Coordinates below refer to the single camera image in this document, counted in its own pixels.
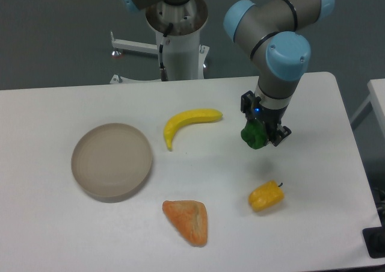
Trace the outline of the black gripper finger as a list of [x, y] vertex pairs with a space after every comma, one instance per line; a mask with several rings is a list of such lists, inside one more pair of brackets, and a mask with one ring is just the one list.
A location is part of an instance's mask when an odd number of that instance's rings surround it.
[[292, 134], [292, 131], [287, 126], [277, 125], [269, 136], [269, 141], [274, 147], [277, 147], [280, 143]]
[[254, 93], [252, 91], [247, 91], [241, 96], [241, 106], [240, 110], [245, 115], [246, 119], [254, 119], [254, 109], [252, 104], [254, 101]]

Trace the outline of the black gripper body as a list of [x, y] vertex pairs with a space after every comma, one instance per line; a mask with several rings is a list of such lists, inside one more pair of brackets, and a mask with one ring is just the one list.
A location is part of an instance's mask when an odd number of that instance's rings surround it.
[[282, 125], [282, 117], [286, 107], [272, 110], [262, 105], [260, 96], [255, 96], [251, 111], [254, 118], [264, 125], [267, 135], [288, 135], [288, 128]]

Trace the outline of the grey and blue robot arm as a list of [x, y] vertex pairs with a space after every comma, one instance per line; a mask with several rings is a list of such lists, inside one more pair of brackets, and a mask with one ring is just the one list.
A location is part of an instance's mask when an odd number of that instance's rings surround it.
[[[123, 0], [133, 11], [144, 10], [156, 35], [162, 81], [197, 79], [200, 31], [208, 19], [204, 0]], [[241, 97], [247, 120], [242, 139], [252, 148], [279, 145], [291, 131], [282, 117], [307, 71], [311, 49], [297, 31], [328, 16], [335, 0], [272, 0], [258, 7], [241, 0], [227, 11], [223, 27], [257, 67], [254, 91]]]

